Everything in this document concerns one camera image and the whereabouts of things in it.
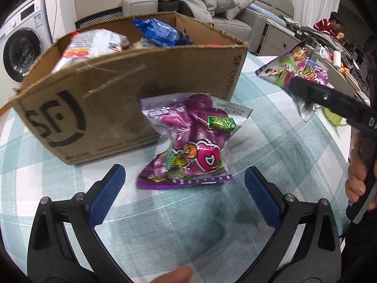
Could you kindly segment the right hand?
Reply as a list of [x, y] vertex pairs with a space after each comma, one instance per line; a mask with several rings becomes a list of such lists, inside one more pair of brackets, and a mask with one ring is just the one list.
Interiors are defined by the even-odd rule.
[[356, 134], [353, 140], [353, 148], [350, 153], [348, 166], [348, 179], [345, 183], [346, 196], [352, 203], [356, 203], [365, 194], [365, 178], [369, 171], [366, 163], [361, 159], [361, 136]]

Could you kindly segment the left hand fingertip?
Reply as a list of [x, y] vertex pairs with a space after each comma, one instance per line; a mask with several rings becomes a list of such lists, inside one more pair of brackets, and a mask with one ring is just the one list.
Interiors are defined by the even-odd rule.
[[192, 276], [192, 268], [189, 266], [183, 266], [157, 277], [152, 280], [152, 283], [188, 283]]

